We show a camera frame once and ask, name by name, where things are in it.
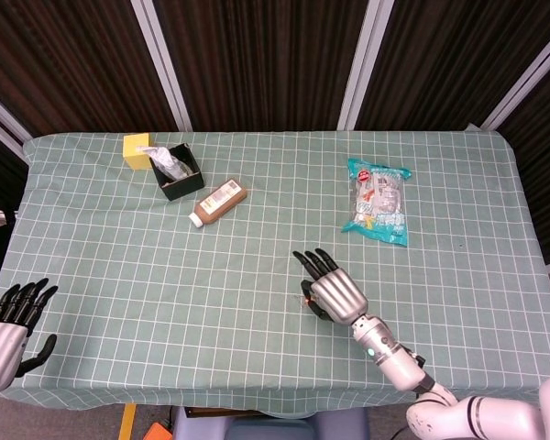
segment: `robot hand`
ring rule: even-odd
[[[422,370],[425,359],[396,341],[383,320],[367,315],[369,302],[353,279],[325,251],[318,248],[315,252],[318,255],[309,250],[305,255],[293,252],[314,279],[302,281],[303,296],[312,312],[351,325],[354,338],[397,390],[431,390],[435,382]]]
[[[294,251],[296,257],[314,281],[303,280],[302,292],[312,312],[321,319],[352,325],[369,307],[365,295],[348,274],[322,249]]]
[[[57,286],[52,286],[39,296],[48,282],[45,278],[22,289],[17,284],[0,299],[0,391],[8,388],[14,378],[22,378],[43,365],[55,347],[57,336],[50,335],[36,357],[21,362],[43,308],[57,291]]]

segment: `snack bag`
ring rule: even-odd
[[[364,160],[349,159],[352,213],[342,232],[407,246],[403,181],[412,173]]]

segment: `yellow sponge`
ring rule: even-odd
[[[133,170],[148,170],[150,169],[149,156],[142,151],[138,151],[137,147],[148,147],[150,144],[149,133],[140,133],[139,135],[126,135],[122,147],[122,156],[126,163]]]

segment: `green grid tablecloth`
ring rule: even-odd
[[[426,369],[463,397],[534,400],[550,376],[550,283],[510,147],[496,133],[159,133],[189,142],[206,189],[169,203],[120,134],[25,145],[27,190],[0,276],[60,286],[31,337],[48,363],[5,392],[48,407],[113,402],[273,413],[411,399],[348,327],[304,306],[291,259],[334,255]],[[347,158],[407,167],[409,246],[340,233]],[[236,176],[249,197],[196,229],[197,199]]]

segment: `robot finger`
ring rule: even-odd
[[[33,330],[35,329],[35,325],[37,325],[37,322],[39,321],[40,315],[43,312],[43,309],[47,305],[47,302],[49,299],[55,294],[57,291],[57,286],[49,287],[45,290],[43,294],[41,294],[38,299],[33,304],[32,308],[30,309],[30,312],[28,312],[27,317],[25,318],[24,323],[22,324],[24,327],[28,329],[27,336],[31,336],[33,333]]]
[[[32,309],[40,291],[42,291],[48,283],[49,279],[43,278],[35,285],[35,288],[32,291],[29,291],[25,296],[23,296],[20,305],[18,306],[18,310],[12,320],[14,324],[24,325],[25,319],[27,319],[27,315]]]
[[[20,365],[18,366],[18,370],[16,371],[15,377],[22,378],[32,369],[40,367],[45,362],[47,362],[47,359],[49,358],[49,356],[51,356],[51,353],[55,348],[55,344],[57,344],[57,335],[49,335],[47,341],[45,342],[45,345],[35,357],[27,359],[20,363]]]
[[[302,293],[305,297],[305,303],[310,308],[313,314],[315,314],[318,318],[323,319],[325,321],[332,321],[332,318],[330,315],[320,307],[316,301],[312,299],[312,282],[308,280],[302,281]]]
[[[318,270],[323,273],[324,275],[328,272],[330,272],[330,269],[324,264],[322,260],[318,258],[317,255],[315,255],[313,252],[310,252],[309,250],[305,251],[305,256],[312,261],[312,263],[315,265]]]
[[[10,299],[10,303],[7,305],[4,315],[0,319],[0,322],[3,323],[12,323],[15,315],[17,314],[18,306],[20,305],[23,298],[29,295],[32,290],[35,288],[35,283],[30,282],[17,293],[15,293]]]
[[[6,311],[6,308],[10,303],[10,300],[18,292],[19,289],[20,289],[20,284],[15,284],[10,289],[8,289],[4,295],[2,295],[2,298],[0,298],[0,320],[2,319],[2,315]]]
[[[320,271],[314,266],[314,264],[312,264],[312,262],[308,258],[306,258],[301,252],[294,250],[293,256],[296,257],[300,261],[300,263],[302,263],[302,266],[304,266],[307,272],[312,275],[312,278],[314,280],[319,280],[320,277],[322,277],[323,273],[320,273]]]
[[[328,255],[328,253],[325,250],[317,247],[315,250],[315,253],[318,254],[324,260],[324,263],[326,263],[326,265],[328,266],[331,272],[333,270],[338,269],[338,265],[336,264],[336,262],[332,259],[332,257]]]

